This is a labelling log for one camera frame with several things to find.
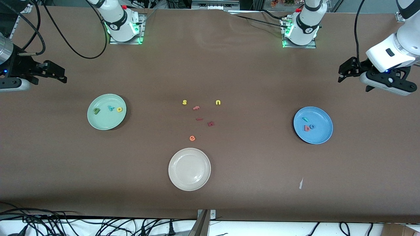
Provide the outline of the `blue plate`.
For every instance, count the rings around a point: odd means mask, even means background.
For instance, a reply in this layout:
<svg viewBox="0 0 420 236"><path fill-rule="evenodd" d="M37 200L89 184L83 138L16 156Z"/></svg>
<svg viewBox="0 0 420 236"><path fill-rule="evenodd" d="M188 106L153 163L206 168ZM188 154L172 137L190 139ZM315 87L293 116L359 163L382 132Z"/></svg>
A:
<svg viewBox="0 0 420 236"><path fill-rule="evenodd" d="M304 131L304 125L315 125L309 132ZM318 107L304 107L299 109L293 118L293 127L296 135L306 143L319 145L327 142L333 134L333 122L323 109Z"/></svg>

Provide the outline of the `green plate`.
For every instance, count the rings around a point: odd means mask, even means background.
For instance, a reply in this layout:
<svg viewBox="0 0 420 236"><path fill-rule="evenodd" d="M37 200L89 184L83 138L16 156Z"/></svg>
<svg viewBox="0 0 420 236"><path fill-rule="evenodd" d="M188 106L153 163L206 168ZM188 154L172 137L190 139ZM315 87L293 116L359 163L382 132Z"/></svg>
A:
<svg viewBox="0 0 420 236"><path fill-rule="evenodd" d="M109 111L107 106L115 109ZM117 108L122 107L123 112L118 113ZM95 115L94 108L99 108L100 112ZM97 130L111 130L119 126L125 119L127 106L122 97L116 94L104 94L95 98L87 109L87 119L89 124Z"/></svg>

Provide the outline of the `orange flower decoration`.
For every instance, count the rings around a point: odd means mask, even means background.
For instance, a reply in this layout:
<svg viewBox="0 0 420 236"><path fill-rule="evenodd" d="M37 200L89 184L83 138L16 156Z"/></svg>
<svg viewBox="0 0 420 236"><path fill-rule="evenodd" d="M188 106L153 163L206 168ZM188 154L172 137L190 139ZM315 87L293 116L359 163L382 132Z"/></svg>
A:
<svg viewBox="0 0 420 236"><path fill-rule="evenodd" d="M271 0L270 6L272 8L276 7L277 5L283 6L292 6L296 4L296 0Z"/></svg>

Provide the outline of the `grey metal box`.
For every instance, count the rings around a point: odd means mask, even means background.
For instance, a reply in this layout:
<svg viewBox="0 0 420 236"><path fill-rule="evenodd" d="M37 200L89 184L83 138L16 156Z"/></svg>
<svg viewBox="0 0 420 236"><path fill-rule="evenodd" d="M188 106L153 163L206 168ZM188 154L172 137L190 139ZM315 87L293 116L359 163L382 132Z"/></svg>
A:
<svg viewBox="0 0 420 236"><path fill-rule="evenodd" d="M240 10L240 0L192 0L194 10Z"/></svg>

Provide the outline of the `brown cardboard box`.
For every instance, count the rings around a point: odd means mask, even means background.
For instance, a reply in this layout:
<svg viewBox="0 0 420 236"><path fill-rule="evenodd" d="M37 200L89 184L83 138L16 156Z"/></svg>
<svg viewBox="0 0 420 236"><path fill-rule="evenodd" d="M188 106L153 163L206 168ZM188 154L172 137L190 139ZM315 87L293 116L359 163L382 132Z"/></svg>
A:
<svg viewBox="0 0 420 236"><path fill-rule="evenodd" d="M380 236L420 236L420 231L401 224L384 224Z"/></svg>

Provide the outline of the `beige plate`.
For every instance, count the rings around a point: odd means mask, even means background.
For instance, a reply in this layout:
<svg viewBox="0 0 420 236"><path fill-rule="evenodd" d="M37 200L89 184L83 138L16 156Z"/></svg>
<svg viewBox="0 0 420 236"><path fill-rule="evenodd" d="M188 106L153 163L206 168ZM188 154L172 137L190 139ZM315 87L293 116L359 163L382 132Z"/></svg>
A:
<svg viewBox="0 0 420 236"><path fill-rule="evenodd" d="M168 174L172 184L183 191L196 191L210 178L211 164L207 155L196 148L177 151L171 158Z"/></svg>

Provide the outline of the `grey brown beam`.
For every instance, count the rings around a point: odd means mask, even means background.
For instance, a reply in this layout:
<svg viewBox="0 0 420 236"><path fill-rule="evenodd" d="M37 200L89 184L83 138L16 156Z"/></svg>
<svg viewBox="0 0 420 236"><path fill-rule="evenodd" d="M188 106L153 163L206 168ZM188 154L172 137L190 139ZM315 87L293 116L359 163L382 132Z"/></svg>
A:
<svg viewBox="0 0 420 236"><path fill-rule="evenodd" d="M210 209L198 210L198 218L188 236L208 236L211 216Z"/></svg>

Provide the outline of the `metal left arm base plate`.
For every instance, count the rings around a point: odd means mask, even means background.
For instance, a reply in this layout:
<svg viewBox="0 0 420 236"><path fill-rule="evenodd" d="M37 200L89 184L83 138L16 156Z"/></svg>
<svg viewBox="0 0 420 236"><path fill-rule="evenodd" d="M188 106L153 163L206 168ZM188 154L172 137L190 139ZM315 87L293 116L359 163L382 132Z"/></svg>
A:
<svg viewBox="0 0 420 236"><path fill-rule="evenodd" d="M292 18L290 18L290 16L292 15L283 16L282 19L279 20L281 26L286 26L286 28L282 28L283 48L315 49L316 48L315 37L317 36L316 33L314 34L314 36L312 36L311 42L306 45L297 45L294 42L292 42L291 39L286 37L288 34L290 34L293 28Z"/></svg>

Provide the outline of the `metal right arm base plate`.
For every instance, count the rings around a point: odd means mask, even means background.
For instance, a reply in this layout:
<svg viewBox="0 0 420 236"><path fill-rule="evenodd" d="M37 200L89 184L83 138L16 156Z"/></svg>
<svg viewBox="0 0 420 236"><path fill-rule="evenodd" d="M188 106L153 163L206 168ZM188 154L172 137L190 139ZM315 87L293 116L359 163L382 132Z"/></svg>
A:
<svg viewBox="0 0 420 236"><path fill-rule="evenodd" d="M127 17L124 23L106 23L110 35L110 44L141 45L145 31L147 15L126 9Z"/></svg>

